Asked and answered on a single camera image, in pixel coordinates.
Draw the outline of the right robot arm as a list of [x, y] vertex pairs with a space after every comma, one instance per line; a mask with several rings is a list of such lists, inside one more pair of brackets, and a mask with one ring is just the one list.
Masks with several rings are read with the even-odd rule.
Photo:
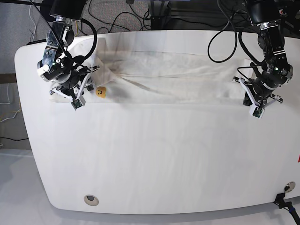
[[[84, 0], [44, 0], [38, 8], [42, 18], [52, 24], [46, 35], [47, 44], [43, 58], [37, 64], [37, 73], [43, 80], [56, 84], [50, 90], [50, 94], [61, 95], [69, 100], [75, 109], [85, 105], [84, 90], [94, 89], [90, 76], [97, 69], [83, 64], [97, 46], [96, 29], [82, 18], [85, 5]], [[75, 38], [72, 22], [82, 22], [93, 32], [92, 47], [86, 55], [73, 57], [68, 51]]]

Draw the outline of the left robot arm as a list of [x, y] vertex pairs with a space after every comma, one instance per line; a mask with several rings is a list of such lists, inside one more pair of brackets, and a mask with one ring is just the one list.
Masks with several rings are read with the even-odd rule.
[[275, 99], [273, 91], [287, 83], [293, 77], [293, 67], [288, 63], [284, 51], [285, 40], [277, 21], [280, 13], [273, 0], [245, 0], [245, 7], [252, 25], [259, 26], [258, 44], [264, 59], [259, 62], [246, 48], [242, 41], [242, 32], [238, 39], [244, 52], [251, 58], [249, 68], [253, 69], [255, 78], [248, 78], [243, 83], [246, 94], [243, 104], [253, 106], [261, 111], [267, 105], [268, 98]]

